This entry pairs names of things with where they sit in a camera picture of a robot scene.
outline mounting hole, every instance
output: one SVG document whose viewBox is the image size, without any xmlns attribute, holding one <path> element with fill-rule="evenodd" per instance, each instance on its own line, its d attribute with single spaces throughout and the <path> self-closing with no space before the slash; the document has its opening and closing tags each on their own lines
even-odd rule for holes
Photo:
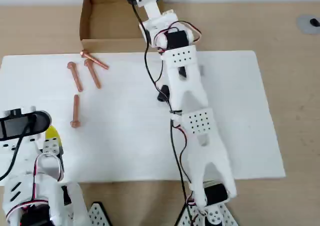
<svg viewBox="0 0 320 226">
<path fill-rule="evenodd" d="M 311 19 L 310 24 L 314 27 L 320 27 L 320 22 L 316 18 Z"/>
</svg>

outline screw head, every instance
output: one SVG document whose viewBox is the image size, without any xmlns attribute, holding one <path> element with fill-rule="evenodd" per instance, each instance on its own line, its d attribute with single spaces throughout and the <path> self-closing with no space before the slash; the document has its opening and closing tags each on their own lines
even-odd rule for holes
<svg viewBox="0 0 320 226">
<path fill-rule="evenodd" d="M 70 125 L 72 128 L 77 128 L 81 126 L 81 123 L 79 121 L 72 121 L 70 122 Z"/>
<path fill-rule="evenodd" d="M 82 51 L 80 52 L 80 55 L 81 55 L 82 58 L 86 57 L 85 54 L 88 54 L 88 51 L 87 51 L 87 50 L 82 50 Z"/>
<path fill-rule="evenodd" d="M 72 68 L 75 68 L 75 66 L 76 66 L 76 64 L 74 62 L 69 62 L 67 65 L 67 68 L 72 69 Z"/>
<path fill-rule="evenodd" d="M 86 59 L 86 60 L 84 61 L 84 65 L 85 65 L 86 67 L 91 67 L 91 66 L 94 65 L 94 62 L 93 62 L 92 60 L 90 60 L 90 59 Z"/>
</svg>

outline gray circle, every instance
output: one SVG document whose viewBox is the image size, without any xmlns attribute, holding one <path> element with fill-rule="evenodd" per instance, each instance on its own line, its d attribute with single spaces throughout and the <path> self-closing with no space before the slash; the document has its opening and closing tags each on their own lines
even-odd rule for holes
<svg viewBox="0 0 320 226">
<path fill-rule="evenodd" d="M 320 27 L 315 27 L 310 23 L 310 20 L 316 19 L 320 22 L 320 18 L 313 15 L 301 15 L 297 18 L 296 24 L 300 31 L 304 34 L 320 34 Z"/>
</svg>

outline yellow component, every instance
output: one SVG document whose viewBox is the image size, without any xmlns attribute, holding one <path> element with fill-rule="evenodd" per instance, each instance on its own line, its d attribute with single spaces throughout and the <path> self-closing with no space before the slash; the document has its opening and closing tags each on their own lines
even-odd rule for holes
<svg viewBox="0 0 320 226">
<path fill-rule="evenodd" d="M 60 139 L 60 136 L 58 134 L 58 131 L 55 129 L 55 127 L 50 126 L 46 130 L 45 139 L 50 139 L 50 138 L 53 138 L 53 137 L 56 137 L 58 139 L 59 146 L 62 146 L 61 139 Z"/>
</svg>

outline metal base plate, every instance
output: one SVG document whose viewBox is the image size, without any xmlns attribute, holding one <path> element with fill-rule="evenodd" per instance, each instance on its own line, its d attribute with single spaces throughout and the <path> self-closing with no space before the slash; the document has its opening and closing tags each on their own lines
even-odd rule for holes
<svg viewBox="0 0 320 226">
<path fill-rule="evenodd" d="M 94 202 L 88 214 L 92 226 L 112 226 L 102 203 Z"/>
<path fill-rule="evenodd" d="M 192 218 L 198 214 L 196 206 L 189 206 Z M 205 208 L 208 211 L 207 216 L 199 216 L 194 222 L 194 226 L 205 225 L 222 225 L 222 226 L 238 226 L 238 223 L 227 209 L 224 203 L 208 206 Z M 190 219 L 188 217 L 187 208 L 183 207 L 182 212 L 175 224 L 175 226 L 189 226 Z"/>
</svg>

